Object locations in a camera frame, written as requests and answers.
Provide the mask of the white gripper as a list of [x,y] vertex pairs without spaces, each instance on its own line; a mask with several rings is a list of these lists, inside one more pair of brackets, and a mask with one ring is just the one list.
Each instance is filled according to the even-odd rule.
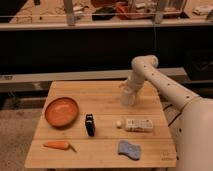
[[130,76],[120,84],[124,92],[137,93],[145,82],[145,78],[136,73],[131,73]]

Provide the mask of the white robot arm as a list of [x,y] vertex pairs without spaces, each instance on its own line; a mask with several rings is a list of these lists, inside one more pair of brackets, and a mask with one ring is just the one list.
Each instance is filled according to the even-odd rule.
[[131,66],[121,103],[133,105],[148,80],[182,114],[175,171],[213,171],[213,99],[203,98],[159,72],[155,55],[135,57]]

